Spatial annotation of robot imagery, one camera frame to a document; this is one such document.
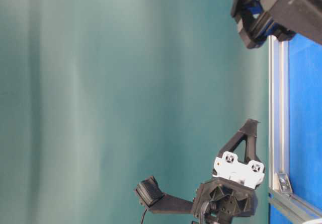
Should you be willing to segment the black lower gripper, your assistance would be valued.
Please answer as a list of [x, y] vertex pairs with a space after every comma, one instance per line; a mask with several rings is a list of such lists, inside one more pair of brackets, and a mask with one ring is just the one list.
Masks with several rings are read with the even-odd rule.
[[[260, 162], [256, 155], [257, 120], [248, 119], [236, 134], [221, 148], [233, 153], [238, 145], [246, 142], [244, 163]], [[135, 188], [139, 203], [152, 213], [191, 213], [200, 220], [232, 220], [255, 214], [258, 200], [255, 190], [223, 178], [212, 178], [200, 184], [193, 202], [162, 192], [154, 176], [139, 182]]]

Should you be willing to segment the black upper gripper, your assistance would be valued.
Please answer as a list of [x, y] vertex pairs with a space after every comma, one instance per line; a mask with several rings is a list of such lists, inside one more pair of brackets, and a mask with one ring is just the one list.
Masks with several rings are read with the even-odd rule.
[[299, 33], [321, 43], [321, 0], [233, 0], [231, 16], [248, 49], [270, 35], [282, 42]]

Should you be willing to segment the black lower robot arm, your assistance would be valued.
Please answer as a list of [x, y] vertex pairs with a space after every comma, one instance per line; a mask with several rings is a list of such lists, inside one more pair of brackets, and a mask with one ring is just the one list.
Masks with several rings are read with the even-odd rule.
[[[230, 14], [249, 49], [262, 46], [270, 35], [283, 42], [299, 33], [321, 43], [321, 0], [233, 0]], [[200, 184], [193, 201], [162, 192], [150, 176], [134, 190], [140, 204], [153, 213], [191, 214], [196, 223], [231, 223], [254, 215], [255, 190], [265, 176], [256, 154], [257, 125], [248, 119], [222, 147], [212, 178]]]

